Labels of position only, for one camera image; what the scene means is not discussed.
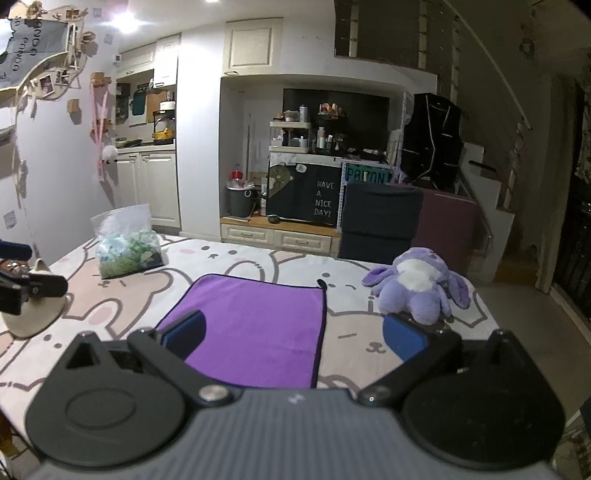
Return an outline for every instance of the bedsheet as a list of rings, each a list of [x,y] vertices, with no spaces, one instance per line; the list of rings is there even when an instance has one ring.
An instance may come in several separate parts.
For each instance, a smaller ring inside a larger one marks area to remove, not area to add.
[[[0,322],[0,408],[26,435],[27,407],[72,339],[94,331],[102,340],[123,339],[155,326],[199,277],[219,273],[273,283],[327,284],[327,318],[318,387],[346,387],[353,393],[402,363],[386,345],[383,318],[361,279],[374,265],[310,254],[159,235],[165,265],[122,278],[102,280],[91,239],[51,266],[69,279],[60,318],[28,340],[14,339]],[[486,339],[498,328],[468,282],[471,306],[435,328],[451,328],[465,339]]]

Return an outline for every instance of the poster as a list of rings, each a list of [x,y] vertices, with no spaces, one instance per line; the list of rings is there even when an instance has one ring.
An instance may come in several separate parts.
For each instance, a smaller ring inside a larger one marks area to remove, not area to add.
[[[267,215],[335,226],[339,210],[340,167],[298,164],[289,169],[291,180],[267,199]],[[272,180],[269,170],[269,182]]]
[[[53,20],[0,20],[0,90],[17,88],[43,60],[65,53],[65,22]]]

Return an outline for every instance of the plastic bag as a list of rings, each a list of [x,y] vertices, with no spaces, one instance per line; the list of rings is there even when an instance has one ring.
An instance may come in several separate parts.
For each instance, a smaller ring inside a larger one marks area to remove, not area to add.
[[[119,277],[164,265],[150,206],[133,205],[91,218],[99,239],[95,258],[101,278]]]

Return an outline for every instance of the drawer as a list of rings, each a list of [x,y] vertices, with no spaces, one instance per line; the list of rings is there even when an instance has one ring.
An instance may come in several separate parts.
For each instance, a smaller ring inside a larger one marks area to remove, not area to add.
[[[329,236],[275,230],[275,246],[279,248],[328,254],[330,252],[330,241]]]
[[[251,226],[222,224],[222,239],[236,243],[248,242],[251,245],[273,246],[273,230]]]

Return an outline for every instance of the ceiling light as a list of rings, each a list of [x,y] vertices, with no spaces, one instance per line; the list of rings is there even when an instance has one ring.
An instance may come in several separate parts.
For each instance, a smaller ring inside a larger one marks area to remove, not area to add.
[[[135,32],[140,26],[145,25],[145,23],[135,18],[133,13],[124,12],[115,15],[109,25],[118,28],[121,33],[127,34]]]

